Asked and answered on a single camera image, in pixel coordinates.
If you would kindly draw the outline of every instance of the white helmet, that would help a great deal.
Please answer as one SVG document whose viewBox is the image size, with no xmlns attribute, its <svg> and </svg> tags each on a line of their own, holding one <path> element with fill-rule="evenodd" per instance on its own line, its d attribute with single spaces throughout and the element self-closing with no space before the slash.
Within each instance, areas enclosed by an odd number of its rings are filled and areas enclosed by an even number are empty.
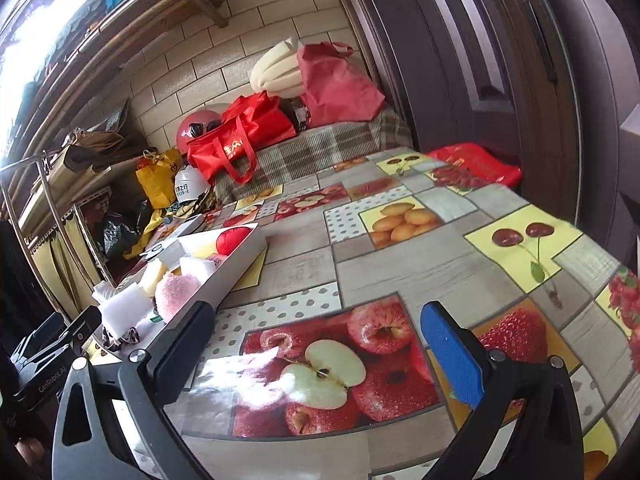
<svg viewBox="0 0 640 480">
<path fill-rule="evenodd" d="M 196 168 L 188 164 L 175 175 L 175 195 L 179 203 L 196 200 L 209 184 Z"/>
</svg>

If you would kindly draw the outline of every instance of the pink helmet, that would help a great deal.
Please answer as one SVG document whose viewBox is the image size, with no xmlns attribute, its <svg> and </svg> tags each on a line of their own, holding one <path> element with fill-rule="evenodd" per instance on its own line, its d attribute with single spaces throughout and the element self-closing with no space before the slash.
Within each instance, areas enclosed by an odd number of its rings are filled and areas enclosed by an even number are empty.
<svg viewBox="0 0 640 480">
<path fill-rule="evenodd" d="M 212 110 L 198 110 L 193 114 L 187 115 L 178 126 L 178 131 L 175 135 L 175 143 L 180 153 L 187 153 L 187 143 L 193 140 L 191 129 L 189 128 L 191 123 L 202 124 L 204 133 L 207 131 L 207 124 L 218 120 L 220 120 L 220 114 Z"/>
</svg>

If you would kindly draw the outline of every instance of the brick wall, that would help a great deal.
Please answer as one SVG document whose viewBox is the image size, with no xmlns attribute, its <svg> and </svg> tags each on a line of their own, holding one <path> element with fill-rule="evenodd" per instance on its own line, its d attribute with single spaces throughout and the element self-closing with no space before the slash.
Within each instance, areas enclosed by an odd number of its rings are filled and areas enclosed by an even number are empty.
<svg viewBox="0 0 640 480">
<path fill-rule="evenodd" d="M 204 14 L 191 16 L 147 45 L 81 110 L 72 125 L 89 126 L 103 110 L 130 97 L 149 145 L 175 144 L 179 123 L 204 107 L 224 109 L 239 95 L 252 93 L 248 72 L 281 40 L 305 43 L 341 41 L 359 47 L 338 0 L 224 0 L 229 18 L 218 28 Z"/>
</svg>

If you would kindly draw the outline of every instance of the fruit print tablecloth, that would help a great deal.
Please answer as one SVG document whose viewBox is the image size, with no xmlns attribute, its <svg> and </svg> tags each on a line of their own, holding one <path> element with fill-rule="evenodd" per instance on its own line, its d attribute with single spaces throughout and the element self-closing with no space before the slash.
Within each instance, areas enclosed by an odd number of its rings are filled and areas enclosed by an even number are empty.
<svg viewBox="0 0 640 480">
<path fill-rule="evenodd" d="M 616 453 L 640 413 L 635 276 L 508 188 L 443 167 L 389 150 L 217 216 L 259 222 L 268 249 L 165 407 L 215 478 L 422 478 L 469 413 L 419 335 L 430 300 L 514 358 L 562 356 L 587 469 Z M 518 410 L 479 472 L 497 464 Z"/>
</svg>

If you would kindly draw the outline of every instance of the plaid blanket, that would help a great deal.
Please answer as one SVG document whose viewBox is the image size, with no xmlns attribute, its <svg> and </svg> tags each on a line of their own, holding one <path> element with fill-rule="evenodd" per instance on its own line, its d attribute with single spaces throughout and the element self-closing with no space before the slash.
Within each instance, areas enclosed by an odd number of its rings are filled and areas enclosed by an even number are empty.
<svg viewBox="0 0 640 480">
<path fill-rule="evenodd" d="M 339 162 L 397 146 L 412 148 L 413 142 L 411 131 L 390 107 L 385 107 L 369 122 L 312 128 L 257 152 L 254 177 L 247 184 L 238 184 L 226 171 L 220 171 L 216 175 L 216 200 L 218 206 L 226 205 Z M 248 166 L 247 158 L 241 157 L 233 165 L 243 174 Z"/>
</svg>

